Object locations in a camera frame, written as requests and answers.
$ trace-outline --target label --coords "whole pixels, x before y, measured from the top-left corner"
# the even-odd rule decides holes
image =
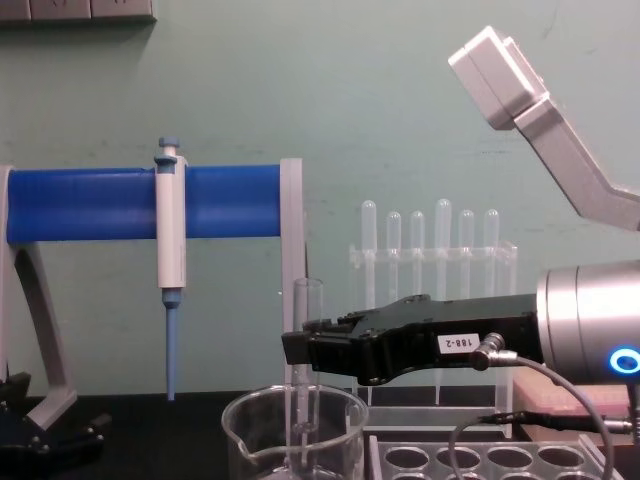
[[[440,335],[438,337],[440,354],[471,353],[480,346],[480,336],[477,333],[464,335]]]

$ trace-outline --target teal wall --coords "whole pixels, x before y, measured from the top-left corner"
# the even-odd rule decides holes
[[[611,178],[640,189],[640,4],[619,0],[164,0],[154,27],[0,32],[0,155],[19,168],[151,166],[160,135],[193,165],[304,158],[310,266],[347,302],[358,206],[502,214],[518,290],[548,268],[640,255],[578,218],[526,142],[490,129],[447,58],[512,35]],[[52,244],[45,262],[80,393],[164,389],[153,242]],[[189,243],[179,389],[280,379],[275,239]],[[13,370],[42,368],[24,305]]]

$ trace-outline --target electrical outlet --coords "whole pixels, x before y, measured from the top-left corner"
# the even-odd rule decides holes
[[[91,18],[90,0],[31,0],[31,19],[80,20]]]
[[[91,0],[94,18],[148,18],[153,19],[151,0]]]
[[[0,0],[0,23],[29,21],[29,0]]]

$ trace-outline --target blue roller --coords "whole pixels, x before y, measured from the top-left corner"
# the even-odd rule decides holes
[[[280,235],[280,167],[189,167],[187,237]],[[156,236],[153,169],[14,170],[9,243]]]

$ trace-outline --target blue ring light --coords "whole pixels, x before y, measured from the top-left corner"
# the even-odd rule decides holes
[[[611,355],[609,365],[617,373],[633,375],[640,372],[640,353],[631,348],[619,348]]]

